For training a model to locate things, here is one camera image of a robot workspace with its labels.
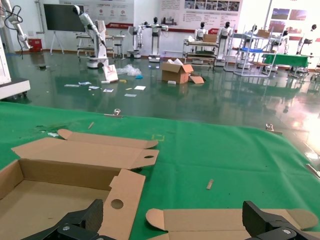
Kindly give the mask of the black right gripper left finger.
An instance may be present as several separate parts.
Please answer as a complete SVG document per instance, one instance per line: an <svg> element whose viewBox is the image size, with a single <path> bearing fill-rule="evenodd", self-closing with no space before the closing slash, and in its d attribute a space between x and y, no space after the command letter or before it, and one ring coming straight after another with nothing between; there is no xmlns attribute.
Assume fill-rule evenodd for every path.
<svg viewBox="0 0 320 240"><path fill-rule="evenodd" d="M25 240L110 240L98 233L103 222L103 201L95 199L83 210L67 213L54 226L35 233Z"/></svg>

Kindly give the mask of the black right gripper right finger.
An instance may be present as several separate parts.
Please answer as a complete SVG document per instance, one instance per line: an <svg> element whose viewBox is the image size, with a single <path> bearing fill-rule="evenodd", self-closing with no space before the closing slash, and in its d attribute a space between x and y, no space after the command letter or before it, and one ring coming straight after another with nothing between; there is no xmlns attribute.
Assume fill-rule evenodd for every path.
<svg viewBox="0 0 320 240"><path fill-rule="evenodd" d="M242 204L242 223L252 240L317 240L284 217L259 209L252 201Z"/></svg>

